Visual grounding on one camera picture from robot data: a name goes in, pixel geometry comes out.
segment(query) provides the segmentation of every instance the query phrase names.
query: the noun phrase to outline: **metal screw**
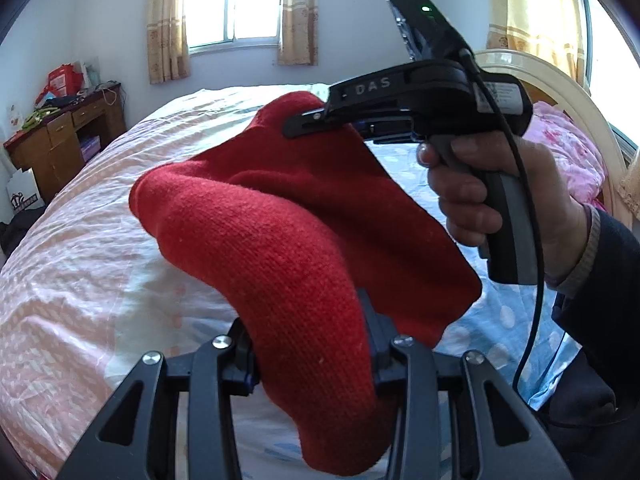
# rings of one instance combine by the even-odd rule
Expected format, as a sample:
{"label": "metal screw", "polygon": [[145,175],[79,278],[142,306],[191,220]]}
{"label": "metal screw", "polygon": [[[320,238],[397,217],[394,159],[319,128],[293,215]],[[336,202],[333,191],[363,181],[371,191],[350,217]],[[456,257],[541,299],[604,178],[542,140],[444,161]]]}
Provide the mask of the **metal screw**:
{"label": "metal screw", "polygon": [[160,359],[162,359],[162,354],[160,352],[149,352],[142,356],[142,362],[149,366],[157,365],[160,362]]}
{"label": "metal screw", "polygon": [[219,335],[217,338],[213,340],[214,348],[218,350],[224,350],[225,348],[229,348],[231,343],[233,343],[233,339],[231,339],[228,335]]}
{"label": "metal screw", "polygon": [[484,356],[480,352],[472,350],[467,352],[465,356],[466,362],[473,365],[481,365],[484,363]]}
{"label": "metal screw", "polygon": [[410,335],[399,335],[398,337],[394,338],[394,345],[401,348],[409,348],[413,346],[414,343],[415,340]]}

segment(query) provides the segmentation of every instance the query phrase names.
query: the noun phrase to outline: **desk drawer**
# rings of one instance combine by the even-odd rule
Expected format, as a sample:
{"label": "desk drawer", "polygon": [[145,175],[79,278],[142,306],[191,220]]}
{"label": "desk drawer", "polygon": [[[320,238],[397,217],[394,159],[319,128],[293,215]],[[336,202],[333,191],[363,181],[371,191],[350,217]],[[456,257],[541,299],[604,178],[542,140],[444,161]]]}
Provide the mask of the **desk drawer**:
{"label": "desk drawer", "polygon": [[53,197],[60,192],[60,185],[58,184],[58,178],[53,171],[53,166],[49,161],[49,153],[35,159],[31,163],[31,169],[33,170],[33,176],[36,178],[38,184],[38,190],[42,195],[44,201],[49,203],[53,200]]}
{"label": "desk drawer", "polygon": [[40,126],[27,135],[27,138],[18,144],[11,154],[11,160],[15,167],[23,170],[28,170],[33,161],[46,156],[51,149],[49,132],[46,127]]}
{"label": "desk drawer", "polygon": [[75,135],[73,118],[71,114],[64,114],[47,124],[51,145],[57,146],[68,136]]}
{"label": "desk drawer", "polygon": [[84,168],[84,158],[76,136],[67,137],[49,152],[49,162],[58,181],[58,190],[65,187]]}
{"label": "desk drawer", "polygon": [[93,121],[97,116],[104,113],[104,104],[101,101],[91,103],[74,112],[74,124],[76,128],[82,128]]}

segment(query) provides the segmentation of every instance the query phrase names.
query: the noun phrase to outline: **pink floral bedding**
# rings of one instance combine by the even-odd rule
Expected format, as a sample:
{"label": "pink floral bedding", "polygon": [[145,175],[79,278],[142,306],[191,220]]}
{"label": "pink floral bedding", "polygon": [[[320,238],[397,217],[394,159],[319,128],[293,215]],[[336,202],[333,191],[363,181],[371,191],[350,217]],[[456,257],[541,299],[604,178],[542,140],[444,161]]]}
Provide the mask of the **pink floral bedding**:
{"label": "pink floral bedding", "polygon": [[533,111],[524,138],[551,149],[571,196],[604,209],[597,197],[607,170],[596,145],[564,112],[545,102],[536,103]]}

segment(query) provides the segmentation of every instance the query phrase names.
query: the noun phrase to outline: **cream headboard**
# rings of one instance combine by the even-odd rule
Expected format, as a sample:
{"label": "cream headboard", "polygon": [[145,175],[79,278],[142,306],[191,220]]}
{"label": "cream headboard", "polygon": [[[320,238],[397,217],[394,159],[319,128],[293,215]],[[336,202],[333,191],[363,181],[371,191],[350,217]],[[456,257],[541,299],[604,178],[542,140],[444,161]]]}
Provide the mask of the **cream headboard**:
{"label": "cream headboard", "polygon": [[512,50],[483,50],[476,53],[478,65],[488,72],[508,73],[520,79],[533,102],[559,105],[596,144],[607,167],[609,177],[602,186],[604,206],[612,216],[629,229],[633,215],[616,192],[626,173],[626,165],[618,141],[609,123],[587,93],[555,66],[531,54]]}

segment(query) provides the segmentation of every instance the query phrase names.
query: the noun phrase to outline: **red knitted hat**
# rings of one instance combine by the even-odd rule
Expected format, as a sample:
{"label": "red knitted hat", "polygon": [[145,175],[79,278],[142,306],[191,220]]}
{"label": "red knitted hat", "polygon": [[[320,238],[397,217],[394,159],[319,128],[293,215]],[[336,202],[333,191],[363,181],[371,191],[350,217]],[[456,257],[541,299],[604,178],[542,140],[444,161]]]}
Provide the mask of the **red knitted hat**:
{"label": "red knitted hat", "polygon": [[305,461],[350,476],[385,452],[396,406],[374,392],[355,289],[433,347],[481,283],[350,126],[283,137],[286,118],[321,106],[276,99],[239,136],[142,176],[130,208],[169,262],[238,311]]}

